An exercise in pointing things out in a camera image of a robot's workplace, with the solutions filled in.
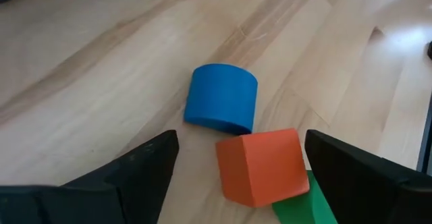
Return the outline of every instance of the orange wooden block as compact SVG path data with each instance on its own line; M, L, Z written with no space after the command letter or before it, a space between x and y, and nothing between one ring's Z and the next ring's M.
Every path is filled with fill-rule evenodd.
M295 129L255 133L216 144L223 194L251 207L309 191Z

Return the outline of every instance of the wooden floor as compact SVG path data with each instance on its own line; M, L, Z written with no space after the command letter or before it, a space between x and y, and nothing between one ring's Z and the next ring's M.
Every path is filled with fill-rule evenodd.
M176 129L160 223L278 223L222 196L230 136L182 121L210 62L258 79L256 132L318 129L416 167L432 0L12 0L0 38L0 184L63 184Z

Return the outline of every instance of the green block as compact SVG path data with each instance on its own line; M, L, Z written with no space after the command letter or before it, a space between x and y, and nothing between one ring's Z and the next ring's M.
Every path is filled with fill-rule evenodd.
M338 224L312 171L308 178L308 193L273 204L281 224Z

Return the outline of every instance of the blue cylinder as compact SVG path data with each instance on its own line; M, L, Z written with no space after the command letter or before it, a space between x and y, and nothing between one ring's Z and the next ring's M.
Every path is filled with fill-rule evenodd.
M195 69L184 120L222 132L252 133L257 79L245 69L208 64Z

